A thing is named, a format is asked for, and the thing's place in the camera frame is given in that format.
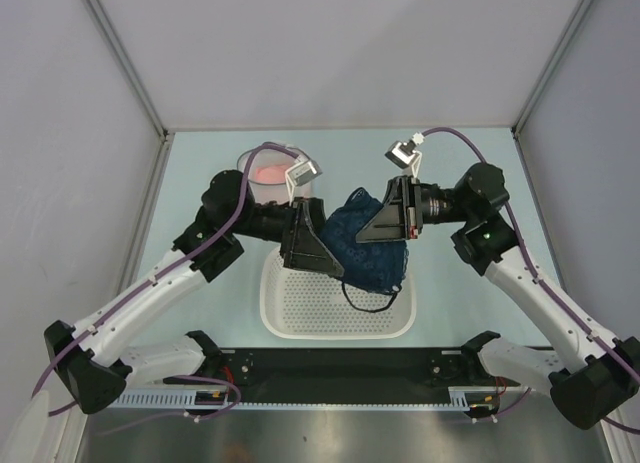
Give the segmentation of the navy blue lace bra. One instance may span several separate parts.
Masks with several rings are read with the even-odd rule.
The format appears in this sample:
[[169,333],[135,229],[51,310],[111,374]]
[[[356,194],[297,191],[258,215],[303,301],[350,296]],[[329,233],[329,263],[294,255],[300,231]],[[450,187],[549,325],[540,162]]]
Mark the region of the navy blue lace bra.
[[387,298],[379,308],[351,307],[368,314],[382,313],[391,308],[402,290],[409,252],[404,240],[359,243],[357,233],[382,209],[382,203],[359,187],[345,203],[327,219],[320,231],[320,240],[342,265],[338,278],[344,298],[351,298],[347,289],[353,287]]

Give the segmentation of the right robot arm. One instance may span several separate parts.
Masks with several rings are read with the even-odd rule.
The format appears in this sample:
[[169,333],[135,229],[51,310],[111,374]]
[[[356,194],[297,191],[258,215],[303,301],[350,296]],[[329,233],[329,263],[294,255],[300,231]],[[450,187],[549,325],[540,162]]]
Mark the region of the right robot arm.
[[499,376],[551,398],[562,416],[587,430],[639,391],[639,341],[620,339],[547,277],[530,256],[501,169],[472,165],[451,189],[399,176],[381,210],[357,233],[359,243],[415,240],[426,224],[462,223],[451,240],[460,259],[503,291],[552,347],[543,354],[497,333],[468,341],[463,376],[484,384]]

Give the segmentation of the white mesh laundry bag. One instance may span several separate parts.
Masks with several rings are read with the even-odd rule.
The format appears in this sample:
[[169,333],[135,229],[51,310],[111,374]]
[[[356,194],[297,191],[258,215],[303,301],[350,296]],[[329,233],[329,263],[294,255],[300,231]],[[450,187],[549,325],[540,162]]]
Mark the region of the white mesh laundry bag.
[[280,143],[275,146],[282,150],[261,150],[249,166],[251,150],[237,160],[238,171],[249,167],[248,184],[255,202],[287,204],[292,197],[310,197],[312,181],[321,174],[318,163],[295,146]]

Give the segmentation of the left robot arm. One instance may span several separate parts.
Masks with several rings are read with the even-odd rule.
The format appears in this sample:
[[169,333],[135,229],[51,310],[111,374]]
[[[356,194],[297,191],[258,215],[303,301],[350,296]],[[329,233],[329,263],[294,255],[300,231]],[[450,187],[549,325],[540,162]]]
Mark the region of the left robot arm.
[[340,276],[344,269],[320,239],[326,224],[319,198],[256,202],[238,170],[218,173],[201,197],[195,220],[149,274],[89,317],[44,332],[56,373],[74,404],[98,413],[129,389],[149,382],[207,383],[226,364],[203,331],[174,342],[134,347],[132,341],[173,304],[212,282],[244,252],[240,237],[275,242],[289,269]]

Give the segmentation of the pink bra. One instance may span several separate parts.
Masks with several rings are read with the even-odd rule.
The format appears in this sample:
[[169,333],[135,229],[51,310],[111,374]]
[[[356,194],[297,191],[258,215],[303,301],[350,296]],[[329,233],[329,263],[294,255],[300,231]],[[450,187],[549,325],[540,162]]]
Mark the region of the pink bra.
[[283,185],[288,169],[287,164],[258,167],[254,172],[253,181],[261,185]]

